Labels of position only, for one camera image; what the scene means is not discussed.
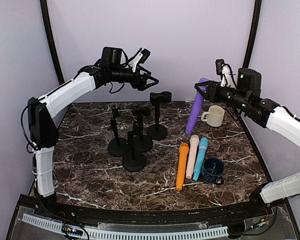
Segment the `purple microphone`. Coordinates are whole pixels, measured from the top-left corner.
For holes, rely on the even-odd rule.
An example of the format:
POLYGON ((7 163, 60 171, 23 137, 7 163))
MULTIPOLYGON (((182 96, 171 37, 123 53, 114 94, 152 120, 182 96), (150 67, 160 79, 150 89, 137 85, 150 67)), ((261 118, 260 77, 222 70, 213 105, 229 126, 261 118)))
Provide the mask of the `purple microphone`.
POLYGON ((194 102, 191 108, 191 112, 185 127, 185 133, 187 135, 190 135, 192 133, 192 131, 195 128, 199 113, 201 111, 202 108, 202 104, 204 102, 204 98, 202 97, 202 95, 196 91, 196 95, 194 98, 194 102))

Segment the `pink microphone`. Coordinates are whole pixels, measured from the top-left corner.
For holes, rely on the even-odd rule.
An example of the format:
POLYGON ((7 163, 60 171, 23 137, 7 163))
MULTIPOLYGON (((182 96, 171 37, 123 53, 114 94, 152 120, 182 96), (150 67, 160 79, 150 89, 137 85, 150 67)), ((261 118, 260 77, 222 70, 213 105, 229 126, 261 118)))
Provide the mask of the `pink microphone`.
POLYGON ((192 175, 194 173, 194 167, 196 162, 196 156, 197 156, 197 149, 200 143, 200 138, 198 135, 194 134, 191 136, 190 140, 190 149, 188 153, 188 161, 187 161, 187 167, 185 171, 185 177, 187 179, 191 179, 192 175))

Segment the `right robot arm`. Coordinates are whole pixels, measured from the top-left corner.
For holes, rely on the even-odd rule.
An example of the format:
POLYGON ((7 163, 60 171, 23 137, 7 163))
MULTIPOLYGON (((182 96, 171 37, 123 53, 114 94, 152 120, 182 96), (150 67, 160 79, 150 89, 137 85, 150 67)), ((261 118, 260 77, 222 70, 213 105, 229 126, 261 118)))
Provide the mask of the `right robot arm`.
MULTIPOLYGON (((222 86, 208 80, 195 84, 200 95, 211 103, 225 103, 244 112, 253 122, 276 132, 300 148, 300 120, 285 107, 268 98, 261 98, 262 75, 250 68, 238 70, 237 87, 222 86)), ((300 195, 300 172, 257 188, 245 213, 256 217, 265 204, 300 195)))

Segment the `black stand of orange microphone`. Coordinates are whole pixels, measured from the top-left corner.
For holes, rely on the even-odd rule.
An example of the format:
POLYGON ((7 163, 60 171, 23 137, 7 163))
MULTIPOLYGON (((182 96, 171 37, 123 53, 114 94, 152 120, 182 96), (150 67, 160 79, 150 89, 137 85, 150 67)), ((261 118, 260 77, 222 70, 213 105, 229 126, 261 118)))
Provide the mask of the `black stand of orange microphone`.
POLYGON ((143 117, 148 117, 151 115, 151 111, 148 107, 138 107, 136 106, 132 110, 132 115, 136 117, 136 126, 138 131, 135 131, 134 137, 134 149, 142 153, 148 152, 153 147, 153 140, 148 136, 144 135, 144 121, 143 117))

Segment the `black stand of purple microphone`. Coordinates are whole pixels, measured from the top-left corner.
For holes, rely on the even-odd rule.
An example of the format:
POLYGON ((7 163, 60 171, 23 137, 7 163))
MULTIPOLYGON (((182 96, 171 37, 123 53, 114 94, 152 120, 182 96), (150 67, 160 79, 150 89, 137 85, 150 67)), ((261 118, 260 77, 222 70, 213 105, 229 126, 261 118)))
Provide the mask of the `black stand of purple microphone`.
POLYGON ((165 126, 159 123, 160 120, 160 105, 168 104, 172 101, 172 93, 169 91, 162 91, 159 93, 150 93, 150 102, 154 106, 155 124, 148 127, 146 133, 153 140, 163 140, 168 135, 168 130, 165 126))

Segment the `black stand of blue microphone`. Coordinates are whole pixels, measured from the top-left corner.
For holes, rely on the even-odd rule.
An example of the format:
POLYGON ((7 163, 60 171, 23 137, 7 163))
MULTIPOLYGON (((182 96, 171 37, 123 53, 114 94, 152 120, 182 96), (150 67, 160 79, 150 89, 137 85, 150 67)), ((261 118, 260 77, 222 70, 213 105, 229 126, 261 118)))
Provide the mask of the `black stand of blue microphone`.
POLYGON ((110 118, 110 126, 108 131, 113 131, 114 139, 112 139, 107 146, 108 152, 114 157, 122 157, 129 151, 128 140, 123 137, 119 137, 117 118, 121 115, 121 109, 112 105, 111 107, 112 116, 110 118))

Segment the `black stand of pink microphone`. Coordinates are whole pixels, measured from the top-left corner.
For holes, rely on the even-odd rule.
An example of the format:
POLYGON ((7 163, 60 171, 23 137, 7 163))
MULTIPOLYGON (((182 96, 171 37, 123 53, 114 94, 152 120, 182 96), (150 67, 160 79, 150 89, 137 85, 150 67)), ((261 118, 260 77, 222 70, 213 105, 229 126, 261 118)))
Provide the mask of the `black stand of pink microphone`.
POLYGON ((137 121, 133 122, 132 130, 127 132, 127 140, 129 150, 122 157, 122 166, 128 172, 139 172, 144 169, 147 165, 147 158, 145 155, 135 150, 134 135, 138 135, 141 132, 141 127, 138 125, 137 121))

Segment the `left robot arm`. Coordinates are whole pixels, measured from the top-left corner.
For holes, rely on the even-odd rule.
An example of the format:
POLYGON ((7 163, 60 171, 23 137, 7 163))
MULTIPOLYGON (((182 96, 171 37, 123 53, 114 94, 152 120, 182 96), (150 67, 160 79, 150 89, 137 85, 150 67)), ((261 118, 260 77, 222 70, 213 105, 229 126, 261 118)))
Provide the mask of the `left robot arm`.
POLYGON ((142 67, 151 52, 140 48, 129 58, 121 48, 104 47, 96 63, 80 68, 77 74, 54 90, 28 100, 23 113, 28 115, 27 151, 34 155, 33 174, 36 190, 47 198, 55 193, 53 183, 53 152, 59 139, 54 118, 83 95, 107 84, 128 83, 133 89, 144 91, 159 83, 152 73, 142 67))

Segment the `orange microphone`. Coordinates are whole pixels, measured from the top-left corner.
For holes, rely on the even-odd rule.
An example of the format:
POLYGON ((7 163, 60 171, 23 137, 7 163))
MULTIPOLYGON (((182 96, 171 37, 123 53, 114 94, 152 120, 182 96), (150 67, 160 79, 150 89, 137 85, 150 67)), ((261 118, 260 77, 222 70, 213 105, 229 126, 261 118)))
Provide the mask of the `orange microphone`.
POLYGON ((183 189, 188 153, 189 153, 189 145, 185 142, 181 143, 179 146, 179 158, 178 158, 178 168, 177 168, 177 177, 176 177, 177 191, 181 191, 183 189))

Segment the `blue microphone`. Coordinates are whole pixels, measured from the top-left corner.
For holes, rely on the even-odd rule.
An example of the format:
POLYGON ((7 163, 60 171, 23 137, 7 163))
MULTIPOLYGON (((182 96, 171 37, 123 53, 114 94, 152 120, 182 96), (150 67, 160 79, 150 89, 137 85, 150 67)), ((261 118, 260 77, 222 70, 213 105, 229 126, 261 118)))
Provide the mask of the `blue microphone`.
POLYGON ((192 180, 197 181, 201 174, 201 169, 205 160, 205 154, 209 146, 209 141, 206 137, 201 138, 198 145, 198 153, 194 165, 192 180))

